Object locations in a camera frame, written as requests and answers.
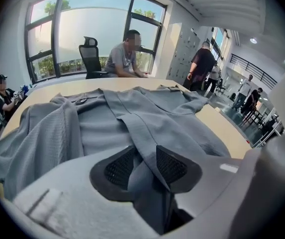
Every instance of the metal railing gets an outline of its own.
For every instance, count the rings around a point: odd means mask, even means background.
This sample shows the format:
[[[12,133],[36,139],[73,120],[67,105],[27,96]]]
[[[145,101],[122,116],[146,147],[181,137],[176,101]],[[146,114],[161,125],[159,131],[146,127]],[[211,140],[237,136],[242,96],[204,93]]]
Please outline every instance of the metal railing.
[[[249,72],[253,76],[255,76],[257,79],[259,79],[262,83],[264,83],[270,89],[273,89],[273,87],[277,84],[277,81],[275,81],[271,76],[265,73],[262,69],[260,69],[259,67],[253,65],[252,63],[248,62],[247,60],[239,56],[232,54],[230,62],[239,66],[245,71]]]

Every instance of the office chair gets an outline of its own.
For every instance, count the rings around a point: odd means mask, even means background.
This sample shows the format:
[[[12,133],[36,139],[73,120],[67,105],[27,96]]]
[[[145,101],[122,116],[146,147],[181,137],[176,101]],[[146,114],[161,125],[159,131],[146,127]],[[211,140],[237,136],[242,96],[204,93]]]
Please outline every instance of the office chair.
[[[87,36],[84,36],[84,38],[85,43],[83,45],[79,45],[79,52],[87,70],[86,79],[106,77],[108,72],[101,70],[97,40]]]

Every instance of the person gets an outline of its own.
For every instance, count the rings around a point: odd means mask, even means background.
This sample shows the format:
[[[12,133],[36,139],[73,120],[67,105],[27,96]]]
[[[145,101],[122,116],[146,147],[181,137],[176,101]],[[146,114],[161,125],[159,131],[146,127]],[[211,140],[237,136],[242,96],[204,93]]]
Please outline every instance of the person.
[[[137,67],[136,50],[141,47],[141,36],[137,30],[129,30],[125,41],[115,46],[108,57],[105,71],[109,77],[140,77],[144,74]]]
[[[221,78],[221,69],[220,67],[217,65],[217,61],[215,61],[214,63],[214,67],[212,69],[212,71],[209,73],[208,75],[208,80],[207,80],[207,86],[206,89],[208,88],[208,86],[210,86],[210,84],[212,83],[211,89],[210,91],[212,93],[214,93],[214,90],[216,88],[216,84],[218,82],[218,79]]]
[[[234,101],[234,104],[232,106],[233,109],[235,109],[237,111],[238,108],[240,108],[244,102],[246,97],[248,96],[251,88],[252,88],[252,79],[253,79],[253,75],[250,74],[250,76],[248,77],[248,80],[245,79],[242,82],[242,85],[239,88],[239,92],[238,96],[236,98],[236,100]]]
[[[245,105],[241,109],[241,114],[247,114],[253,106],[256,106],[258,98],[261,97],[260,93],[263,92],[262,88],[258,88],[258,90],[253,90],[251,95],[246,100]]]
[[[212,71],[214,63],[215,58],[210,51],[210,44],[205,41],[192,59],[190,72],[187,76],[187,79],[191,81],[190,91],[196,91],[202,87],[203,80]]]
[[[6,78],[0,74],[0,119],[8,122],[17,109],[15,104],[18,98],[14,98],[14,90],[6,88]]]

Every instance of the white cabinet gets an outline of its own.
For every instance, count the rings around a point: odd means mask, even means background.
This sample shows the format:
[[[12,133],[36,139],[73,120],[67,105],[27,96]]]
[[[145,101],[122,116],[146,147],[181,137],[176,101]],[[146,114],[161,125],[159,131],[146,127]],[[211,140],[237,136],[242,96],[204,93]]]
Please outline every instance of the white cabinet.
[[[191,27],[182,23],[169,25],[156,78],[174,80],[182,85],[190,71],[191,60],[197,52],[199,42],[200,39],[191,31]]]

